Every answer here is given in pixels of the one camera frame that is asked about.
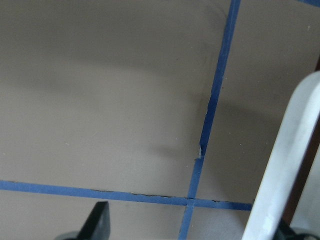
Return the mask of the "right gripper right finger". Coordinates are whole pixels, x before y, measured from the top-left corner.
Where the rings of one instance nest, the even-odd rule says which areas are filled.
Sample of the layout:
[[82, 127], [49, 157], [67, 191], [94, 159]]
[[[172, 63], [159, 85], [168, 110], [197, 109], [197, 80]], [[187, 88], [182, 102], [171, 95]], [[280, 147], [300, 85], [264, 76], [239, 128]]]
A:
[[281, 220], [273, 240], [320, 240], [320, 237], [311, 233], [297, 233], [284, 220]]

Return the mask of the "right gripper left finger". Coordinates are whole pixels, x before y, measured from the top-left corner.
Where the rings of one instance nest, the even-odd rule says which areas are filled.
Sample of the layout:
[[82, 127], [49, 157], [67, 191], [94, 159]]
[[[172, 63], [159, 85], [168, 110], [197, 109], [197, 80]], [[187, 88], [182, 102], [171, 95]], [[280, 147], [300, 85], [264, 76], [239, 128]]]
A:
[[108, 240], [111, 235], [110, 207], [107, 201], [98, 201], [80, 231], [60, 234], [57, 240]]

